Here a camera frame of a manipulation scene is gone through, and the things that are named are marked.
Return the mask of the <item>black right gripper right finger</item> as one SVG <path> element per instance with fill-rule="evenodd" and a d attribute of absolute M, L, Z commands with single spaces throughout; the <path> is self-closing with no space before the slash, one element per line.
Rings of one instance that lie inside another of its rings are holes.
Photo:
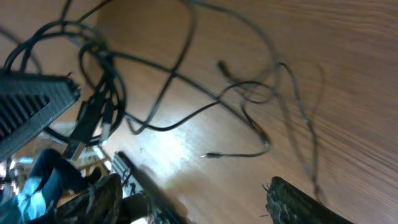
<path fill-rule="evenodd" d="M 279 176 L 262 188 L 273 224 L 353 224 Z"/>

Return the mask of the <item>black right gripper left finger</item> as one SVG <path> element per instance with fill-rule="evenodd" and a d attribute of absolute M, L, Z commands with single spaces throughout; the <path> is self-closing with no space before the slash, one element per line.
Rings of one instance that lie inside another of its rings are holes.
<path fill-rule="evenodd" d="M 122 151 L 114 154 L 112 172 L 121 178 L 123 199 L 120 223 L 186 224 L 188 219 L 177 211 L 176 206 L 159 189 L 155 182 Z"/>

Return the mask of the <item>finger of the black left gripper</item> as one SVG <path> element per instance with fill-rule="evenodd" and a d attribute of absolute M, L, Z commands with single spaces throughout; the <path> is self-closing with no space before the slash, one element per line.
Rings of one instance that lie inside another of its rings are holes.
<path fill-rule="evenodd" d="M 1 160 L 40 134 L 79 97 L 79 85 L 67 77 L 1 70 Z"/>

